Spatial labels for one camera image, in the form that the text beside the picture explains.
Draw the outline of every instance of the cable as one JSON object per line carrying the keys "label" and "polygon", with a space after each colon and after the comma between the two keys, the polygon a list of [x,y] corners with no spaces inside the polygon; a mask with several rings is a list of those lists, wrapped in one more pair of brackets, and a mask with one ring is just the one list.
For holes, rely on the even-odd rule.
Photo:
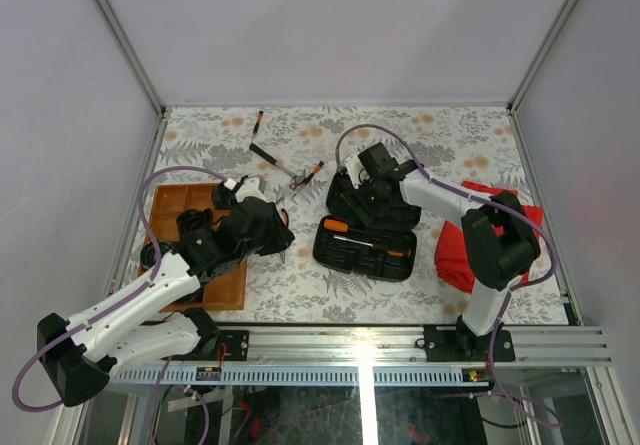
{"label": "cable", "polygon": [[501,203],[497,203],[497,202],[494,202],[492,200],[488,200],[486,198],[474,195],[468,189],[464,189],[463,190],[461,188],[458,188],[458,187],[455,187],[455,186],[450,185],[448,183],[445,183],[445,182],[439,180],[435,176],[432,176],[431,173],[429,173],[429,171],[422,164],[422,162],[420,161],[420,159],[416,155],[415,151],[411,148],[411,146],[400,135],[398,135],[397,133],[395,133],[395,132],[393,132],[393,131],[389,130],[388,128],[385,128],[385,127],[383,127],[381,125],[373,125],[373,124],[356,125],[354,127],[349,128],[345,132],[343,132],[343,134],[338,139],[338,143],[336,144],[336,150],[335,150],[336,165],[337,165],[338,169],[340,169],[342,167],[342,163],[340,162],[340,145],[342,144],[342,141],[344,140],[344,138],[348,134],[350,134],[354,130],[358,130],[360,128],[374,128],[376,130],[381,130],[381,131],[391,135],[396,140],[398,140],[398,142],[400,142],[400,144],[409,153],[409,155],[411,156],[411,159],[415,162],[417,170],[420,172],[420,174],[422,176],[424,176],[429,181],[429,183],[433,183],[433,184],[439,186],[440,188],[442,188],[444,190],[447,190],[449,192],[455,193],[456,195],[458,195],[458,196],[460,196],[462,198],[465,198],[467,200],[471,200],[471,201],[474,201],[476,203],[480,203],[482,205],[488,205],[488,206],[496,208],[496,209],[498,209],[498,210],[500,210],[502,212],[508,213],[509,215],[511,215],[511,216],[517,218],[518,220],[524,222],[525,224],[527,224],[528,226],[530,226],[531,228],[533,228],[535,231],[537,231],[540,234],[540,236],[544,240],[545,244],[547,245],[547,250],[549,252],[549,259],[550,259],[550,262],[551,262],[551,266],[549,267],[549,270],[547,270],[547,272],[544,275],[542,275],[541,277],[536,278],[534,280],[529,280],[529,281],[527,281],[525,283],[519,283],[517,285],[514,285],[507,292],[507,294],[505,296],[504,303],[502,304],[502,308],[498,312],[498,316],[496,317],[496,321],[495,321],[495,323],[493,325],[493,330],[491,332],[491,338],[490,338],[490,341],[489,341],[489,353],[487,355],[488,355],[489,367],[491,369],[491,373],[493,374],[493,377],[494,377],[496,385],[498,386],[500,391],[504,394],[504,397],[511,402],[511,405],[513,405],[513,407],[516,410],[518,410],[522,415],[524,415],[528,419],[532,420],[533,422],[535,422],[538,425],[541,425],[543,427],[546,427],[546,428],[562,428],[562,425],[563,425],[562,421],[558,418],[558,416],[556,415],[555,411],[553,411],[547,405],[542,404],[543,407],[547,411],[549,411],[555,418],[558,419],[557,423],[551,423],[551,422],[546,422],[544,420],[540,420],[535,415],[527,412],[519,403],[517,403],[515,398],[522,398],[522,397],[518,397],[516,395],[512,395],[506,390],[506,388],[504,387],[502,382],[498,379],[498,377],[495,374],[494,359],[493,359],[493,352],[494,352],[494,347],[495,347],[496,336],[497,336],[497,333],[498,333],[499,326],[502,323],[503,315],[504,315],[504,313],[507,310],[507,307],[509,305],[509,300],[511,299],[511,292],[513,290],[518,290],[520,288],[530,287],[532,285],[537,285],[539,283],[542,283],[542,282],[548,280],[549,278],[551,278],[553,276],[553,274],[555,273],[555,271],[556,271],[556,268],[557,268],[557,265],[558,265],[558,251],[556,250],[555,244],[553,243],[553,240],[551,239],[551,236],[542,227],[539,227],[536,223],[534,223],[531,219],[529,219],[525,215],[522,215],[521,213],[518,213],[515,210],[513,210],[513,209],[511,209],[511,208],[509,208],[509,207],[507,207],[505,205],[502,205]]}
{"label": "cable", "polygon": [[211,228],[213,226],[213,210],[210,208],[185,210],[176,218],[176,225],[180,238],[198,228]]}
{"label": "cable", "polygon": [[251,407],[249,407],[249,410],[246,411],[247,412],[247,416],[244,418],[244,421],[242,422],[242,425],[240,425],[240,428],[238,429],[236,434],[233,436],[233,442],[232,443],[235,443],[238,440],[238,437],[240,436],[240,432],[242,432],[242,429],[245,427],[245,425],[249,421],[249,418],[251,418],[251,411],[254,410],[255,404],[256,404],[256,389],[255,389],[255,387],[253,387],[252,398],[251,398]]}
{"label": "cable", "polygon": [[[136,199],[136,205],[137,205],[137,208],[138,208],[138,215],[140,216],[140,221],[142,222],[142,226],[144,227],[145,231],[149,235],[149,239],[151,240],[151,243],[153,244],[153,249],[155,251],[155,263],[153,265],[153,268],[151,269],[151,275],[149,276],[149,280],[148,281],[146,281],[142,285],[140,285],[140,287],[138,287],[136,290],[134,290],[130,295],[127,295],[126,297],[121,298],[120,300],[118,300],[116,303],[114,303],[110,307],[106,308],[102,312],[100,312],[97,315],[95,315],[94,317],[90,318],[87,321],[89,326],[93,325],[94,323],[98,322],[99,320],[102,320],[104,317],[110,315],[111,313],[113,313],[114,311],[118,310],[123,305],[126,305],[131,300],[133,300],[134,298],[139,296],[142,292],[144,292],[149,287],[151,282],[153,282],[153,280],[156,278],[156,275],[158,274],[158,272],[160,270],[160,263],[162,261],[162,254],[161,254],[161,251],[160,251],[160,244],[158,243],[158,239],[154,235],[153,230],[151,230],[151,226],[149,225],[149,221],[147,220],[147,217],[145,217],[145,214],[144,214],[144,192],[146,191],[147,187],[149,186],[149,184],[151,183],[152,180],[154,180],[158,176],[162,175],[163,173],[173,172],[173,171],[176,171],[176,170],[189,170],[189,171],[194,171],[194,172],[202,172],[202,173],[206,173],[208,175],[211,175],[211,176],[217,178],[218,180],[222,180],[223,182],[227,180],[227,177],[225,177],[221,173],[214,172],[212,170],[207,170],[206,168],[192,167],[190,165],[178,165],[178,166],[167,167],[167,168],[163,168],[161,170],[158,170],[157,172],[154,172],[151,175],[149,175],[145,179],[145,181],[142,182],[142,185],[140,186],[140,190],[138,190],[138,196],[137,196],[137,199]],[[47,343],[44,347],[42,347],[40,350],[38,350],[38,352],[35,355],[33,355],[27,361],[27,363],[24,364],[24,366],[18,372],[18,375],[16,376],[16,379],[14,380],[13,386],[11,388],[11,399],[12,399],[12,401],[13,401],[13,403],[14,403],[14,405],[16,407],[18,407],[20,410],[25,411],[25,412],[38,413],[38,412],[46,412],[48,410],[53,410],[54,408],[62,405],[62,400],[58,400],[58,401],[50,403],[48,405],[41,405],[41,406],[27,405],[20,398],[20,385],[22,384],[22,380],[24,379],[24,377],[27,374],[27,372],[31,369],[31,367],[38,360],[40,360],[40,358],[42,358],[47,352],[49,352],[51,349],[56,347],[58,344],[64,342],[67,338],[73,337],[76,333],[84,330],[85,328],[86,328],[86,324],[82,323],[80,325],[77,325],[77,326],[73,327],[71,330],[67,330],[65,333],[63,333],[59,337],[53,339],[51,342]]]}
{"label": "cable", "polygon": [[484,423],[486,423],[487,425],[491,425],[492,427],[496,427],[496,428],[503,428],[505,430],[516,430],[518,428],[524,427],[527,424],[526,420],[523,420],[520,423],[514,423],[514,424],[505,425],[503,423],[493,422],[493,421],[489,420],[488,418],[484,418],[484,417],[480,417],[480,419]]}
{"label": "cable", "polygon": [[[153,411],[156,409],[156,400],[158,398],[158,390],[160,389],[160,382],[162,381],[164,374],[167,372],[167,368],[169,367],[169,364],[171,363],[172,358],[173,357],[167,357],[167,359],[165,360],[164,365],[160,370],[160,373],[158,373],[158,377],[156,378],[156,383],[153,385],[153,389],[151,390],[151,395],[149,396],[149,407],[147,409],[149,410],[149,412],[147,413],[149,417],[149,420],[148,420],[149,421],[148,423],[149,438],[151,439],[151,442],[154,443],[155,445],[158,445],[158,442],[156,440],[156,436],[153,430],[154,429]],[[162,399],[160,401],[160,405],[162,405],[162,402],[164,402],[164,399],[166,398],[170,390],[171,390],[171,387],[169,387],[167,391],[164,392],[164,395],[162,396]],[[207,402],[204,400],[204,397],[200,395],[198,392],[196,392],[194,389],[192,389],[190,386],[187,386],[187,388],[185,389],[185,392],[187,391],[190,391],[193,394],[193,396],[198,399],[204,411],[204,431],[202,432],[202,437],[200,438],[200,441],[198,441],[198,445],[204,445],[204,442],[207,439],[207,435],[209,434],[209,407],[207,406]]]}
{"label": "cable", "polygon": [[224,365],[224,361],[226,360],[227,357],[227,344],[226,343],[222,343],[221,347],[218,348],[218,353],[217,353],[217,358],[218,358],[218,366],[220,367],[220,375],[222,376],[222,365]]}
{"label": "cable", "polygon": [[162,320],[160,320],[160,323],[164,323],[167,320],[169,320],[171,317],[173,317],[176,313],[178,312],[171,312],[169,315],[167,315],[166,317],[164,317]]}

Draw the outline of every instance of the open toolbox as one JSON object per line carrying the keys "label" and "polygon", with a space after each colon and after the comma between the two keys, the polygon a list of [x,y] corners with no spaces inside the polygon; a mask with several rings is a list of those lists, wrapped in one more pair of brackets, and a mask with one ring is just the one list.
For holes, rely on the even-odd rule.
{"label": "open toolbox", "polygon": [[364,225],[348,199],[353,190],[346,174],[335,174],[326,201],[331,215],[320,221],[313,257],[341,272],[389,282],[408,279],[417,245],[411,230],[420,221],[420,207],[398,200],[373,223]]}

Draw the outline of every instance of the red cloth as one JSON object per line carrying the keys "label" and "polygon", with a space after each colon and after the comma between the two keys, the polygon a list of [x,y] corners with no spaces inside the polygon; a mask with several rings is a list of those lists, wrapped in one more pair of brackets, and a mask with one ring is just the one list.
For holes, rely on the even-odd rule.
{"label": "red cloth", "polygon": [[[462,182],[462,186],[478,192],[489,193],[491,195],[497,195],[505,190],[503,188],[491,188],[486,185],[473,182]],[[517,190],[509,191],[518,195]],[[536,225],[542,225],[544,212],[541,207],[523,205],[522,208],[524,209],[525,215],[533,220]],[[471,293],[475,277],[469,267],[467,250],[464,246],[464,236],[462,235],[462,230],[450,222],[444,223],[442,233],[440,234],[438,244],[436,245],[434,259],[436,262],[438,276],[441,279],[463,292]],[[526,281],[528,278],[529,274],[527,273],[522,280]]]}

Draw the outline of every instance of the table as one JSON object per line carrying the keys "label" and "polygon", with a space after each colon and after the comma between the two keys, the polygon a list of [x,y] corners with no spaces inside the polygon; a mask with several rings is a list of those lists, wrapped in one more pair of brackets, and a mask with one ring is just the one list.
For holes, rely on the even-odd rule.
{"label": "table", "polygon": [[[261,174],[268,182],[267,199],[287,191],[288,177],[248,150],[255,107],[174,108],[168,113],[156,170],[195,165],[239,179]],[[340,134],[361,123],[388,127],[404,137],[436,174],[454,182],[472,180],[517,189],[520,200],[532,203],[525,172],[506,110],[501,107],[277,107],[264,109],[256,144],[294,170],[326,165],[294,199],[284,202],[296,239],[283,265],[277,254],[248,260],[245,309],[212,312],[216,320],[247,322],[452,323],[468,304],[468,295],[441,281],[433,253],[443,220],[423,210],[414,232],[416,262],[409,280],[388,283],[322,267],[312,257],[315,231],[327,215],[324,200],[336,171],[334,148]],[[392,155],[407,157],[399,144],[377,130],[357,130],[342,145],[345,157],[382,140]],[[155,186],[210,182],[197,172],[171,172],[150,187],[146,213]],[[137,274],[144,240],[140,226],[123,283]],[[542,256],[532,277],[549,266]],[[555,279],[514,293],[505,315],[507,323],[566,324]]]}

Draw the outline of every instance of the white enclosure panel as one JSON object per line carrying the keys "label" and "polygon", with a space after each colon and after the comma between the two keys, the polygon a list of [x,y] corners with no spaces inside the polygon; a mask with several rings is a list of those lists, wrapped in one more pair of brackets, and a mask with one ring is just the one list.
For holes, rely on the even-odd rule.
{"label": "white enclosure panel", "polygon": [[563,0],[111,0],[169,104],[501,101]]}
{"label": "white enclosure panel", "polygon": [[582,0],[519,112],[579,306],[640,428],[640,0]]}
{"label": "white enclosure panel", "polygon": [[[91,0],[0,10],[0,442],[43,444],[53,414],[13,379],[41,318],[104,293],[154,115]],[[39,364],[22,394],[57,398]]]}

